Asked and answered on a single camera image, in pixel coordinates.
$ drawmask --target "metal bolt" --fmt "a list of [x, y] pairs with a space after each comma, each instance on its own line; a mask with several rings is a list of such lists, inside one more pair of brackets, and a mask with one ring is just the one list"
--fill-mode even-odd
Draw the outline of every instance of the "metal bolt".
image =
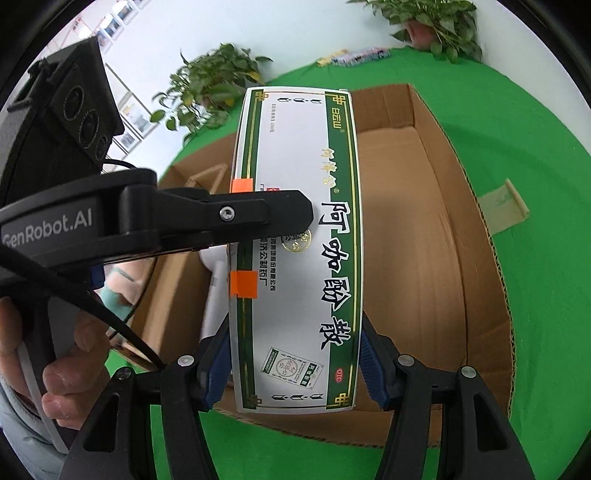
[[177, 360], [177, 363], [181, 367], [189, 367], [190, 365], [193, 364], [194, 361], [195, 361], [195, 359], [191, 355], [183, 355], [182, 357], [180, 357]]
[[127, 380], [129, 377], [131, 377], [132, 373], [132, 369], [130, 369], [129, 367], [125, 367], [121, 368], [115, 376], [117, 377], [117, 380]]
[[414, 358], [410, 355], [400, 355], [398, 357], [398, 363], [400, 365], [404, 365], [405, 367], [411, 367], [414, 365]]
[[232, 207], [222, 207], [222, 209], [220, 210], [220, 218], [224, 222], [231, 222], [232, 220], [234, 220], [235, 216], [236, 212]]
[[476, 376], [476, 370], [472, 367], [462, 367], [462, 375], [466, 378], [474, 378]]

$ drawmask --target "green tablecloth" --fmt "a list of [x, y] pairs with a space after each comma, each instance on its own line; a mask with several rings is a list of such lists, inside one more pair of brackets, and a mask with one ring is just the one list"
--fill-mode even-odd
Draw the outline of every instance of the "green tablecloth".
[[[496, 235], [514, 320], [517, 374], [511, 423], [538, 480], [556, 480], [591, 427], [591, 158], [543, 105], [505, 76], [472, 61], [435, 61], [392, 50], [390, 59], [354, 68], [307, 66], [271, 85], [356, 90], [411, 83], [454, 145], [477, 195], [510, 178], [531, 217]], [[238, 112], [203, 132], [175, 161], [236, 130]], [[120, 359], [110, 361], [111, 368]], [[335, 446], [202, 415], [222, 480], [362, 480], [381, 451]], [[167, 477], [155, 412], [159, 478]], [[437, 451], [428, 454], [433, 478]]]

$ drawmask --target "gold circular seal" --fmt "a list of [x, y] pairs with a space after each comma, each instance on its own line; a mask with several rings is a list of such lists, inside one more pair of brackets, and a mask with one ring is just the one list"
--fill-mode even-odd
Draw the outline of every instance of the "gold circular seal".
[[303, 252], [312, 242], [310, 230], [306, 230], [299, 235], [287, 235], [281, 237], [281, 243], [288, 252]]

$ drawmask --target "orange sticker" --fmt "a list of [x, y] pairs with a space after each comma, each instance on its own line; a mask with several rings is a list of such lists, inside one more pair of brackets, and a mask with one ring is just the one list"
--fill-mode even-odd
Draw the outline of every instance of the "orange sticker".
[[230, 295], [236, 295], [242, 299], [255, 299], [257, 286], [257, 270], [236, 270], [230, 272]]
[[232, 193], [253, 192], [254, 186], [252, 179], [234, 179], [232, 180]]

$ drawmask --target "white and green box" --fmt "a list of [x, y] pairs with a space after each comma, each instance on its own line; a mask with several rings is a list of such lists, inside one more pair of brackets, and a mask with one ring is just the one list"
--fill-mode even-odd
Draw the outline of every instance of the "white and green box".
[[255, 299], [230, 300], [238, 411], [353, 408], [363, 306], [363, 232], [351, 97], [340, 90], [246, 93], [234, 179], [301, 190], [314, 206], [302, 235], [232, 245], [232, 270], [257, 271]]

